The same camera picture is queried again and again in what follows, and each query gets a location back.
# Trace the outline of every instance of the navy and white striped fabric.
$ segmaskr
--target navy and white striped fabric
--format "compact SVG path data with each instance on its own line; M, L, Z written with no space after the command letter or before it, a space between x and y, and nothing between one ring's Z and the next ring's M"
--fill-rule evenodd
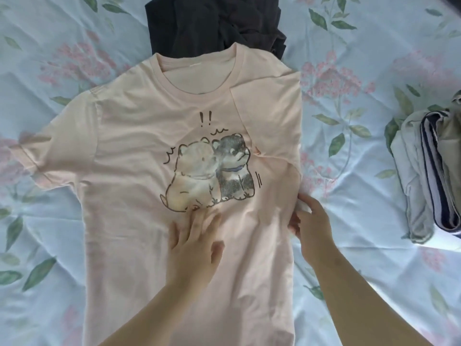
M451 187L447 182L448 174L437 150L437 123L448 116L448 111L432 111L423 118L420 125L421 144L434 222L441 229L461 238L461 216L456 209Z

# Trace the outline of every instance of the shirt sleeve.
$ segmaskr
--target shirt sleeve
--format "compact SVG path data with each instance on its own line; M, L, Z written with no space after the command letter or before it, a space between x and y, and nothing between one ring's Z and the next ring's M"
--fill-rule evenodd
M89 173L98 143L98 113L90 91L74 98L40 133L11 150L43 189L74 186Z
M240 118L260 155L284 159L301 174L302 100L299 72L253 80L230 91Z

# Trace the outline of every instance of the beige cartoon dog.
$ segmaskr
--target beige cartoon dog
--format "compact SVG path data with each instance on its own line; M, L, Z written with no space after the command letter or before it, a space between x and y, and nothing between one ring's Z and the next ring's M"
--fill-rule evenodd
M173 180L166 194L160 195L163 205L184 212L189 206L204 208L219 203L221 191L217 168L218 160L206 137L189 145L180 145Z

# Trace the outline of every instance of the hand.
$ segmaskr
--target hand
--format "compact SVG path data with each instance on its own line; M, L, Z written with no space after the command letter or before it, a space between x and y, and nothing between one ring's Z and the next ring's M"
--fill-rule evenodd
M320 260L325 246L335 245L331 234L330 219L317 199L307 194L299 193L298 199L305 202L312 210L296 211L291 216L288 228L295 233L301 241L301 252L304 259L314 266Z
M221 215L216 215L202 232L206 213L206 209L189 211L192 225L181 230L174 222L170 226L166 283L185 286L194 298L210 283L224 250L224 242L215 241Z

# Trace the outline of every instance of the light blue bedspread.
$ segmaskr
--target light blue bedspread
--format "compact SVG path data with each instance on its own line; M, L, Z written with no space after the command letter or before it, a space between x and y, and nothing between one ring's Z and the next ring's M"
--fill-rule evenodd
M150 0L0 0L0 344L79 346L83 224L68 188L41 192L8 146L79 92L150 56ZM280 0L284 62L302 72L303 189L354 267L433 344L461 344L461 253L405 239L389 143L461 89L461 19L438 0ZM297 345L340 345L295 255Z

